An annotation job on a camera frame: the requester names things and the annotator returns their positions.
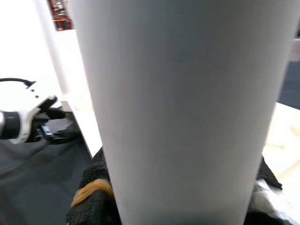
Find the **white wall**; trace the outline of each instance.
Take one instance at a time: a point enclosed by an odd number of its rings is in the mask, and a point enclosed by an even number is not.
[[[60,96],[53,64],[42,28],[31,0],[2,1],[0,14],[0,78],[19,77],[40,83],[49,93]],[[24,85],[0,83],[0,109],[12,110],[26,104]]]

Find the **rubber band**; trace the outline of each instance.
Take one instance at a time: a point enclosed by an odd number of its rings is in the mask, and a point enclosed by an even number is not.
[[[114,199],[113,189],[108,180],[97,179],[91,183],[88,183],[83,188],[76,191],[71,207],[81,203],[84,199],[92,195],[95,191],[102,190],[112,199]]]

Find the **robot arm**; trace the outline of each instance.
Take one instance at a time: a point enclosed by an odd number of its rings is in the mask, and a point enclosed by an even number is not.
[[[69,137],[61,132],[53,133],[45,124],[49,120],[65,117],[62,110],[51,108],[57,101],[56,96],[46,94],[36,82],[27,86],[30,105],[26,109],[0,111],[0,139],[9,139],[13,144],[37,142],[41,137],[52,144],[68,141]]]

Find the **white cylinder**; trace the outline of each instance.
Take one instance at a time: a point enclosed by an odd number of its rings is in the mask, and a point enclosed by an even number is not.
[[[51,17],[50,9],[47,5],[46,0],[33,0],[41,27],[43,30],[44,38],[46,40],[49,54],[52,59],[53,67],[56,73],[58,83],[60,85],[60,90],[63,95],[69,94],[69,87],[66,80],[66,65],[61,63],[61,56],[57,46],[57,34],[53,20]]]
[[[73,0],[123,225],[240,225],[298,0]]]

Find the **black cable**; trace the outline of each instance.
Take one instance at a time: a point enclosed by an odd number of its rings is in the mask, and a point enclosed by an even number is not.
[[[24,80],[21,78],[0,78],[0,82],[6,82],[6,81],[22,82],[27,87],[30,87],[31,85],[33,85],[35,83],[35,81],[28,81],[28,80]]]

